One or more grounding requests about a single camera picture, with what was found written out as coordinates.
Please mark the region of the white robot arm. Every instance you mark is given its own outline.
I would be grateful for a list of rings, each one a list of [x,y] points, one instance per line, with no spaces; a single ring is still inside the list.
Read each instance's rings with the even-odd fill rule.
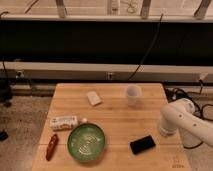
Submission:
[[[213,148],[213,124],[194,116],[195,105],[187,98],[181,98],[164,105],[157,129],[164,137],[173,136],[182,128]]]

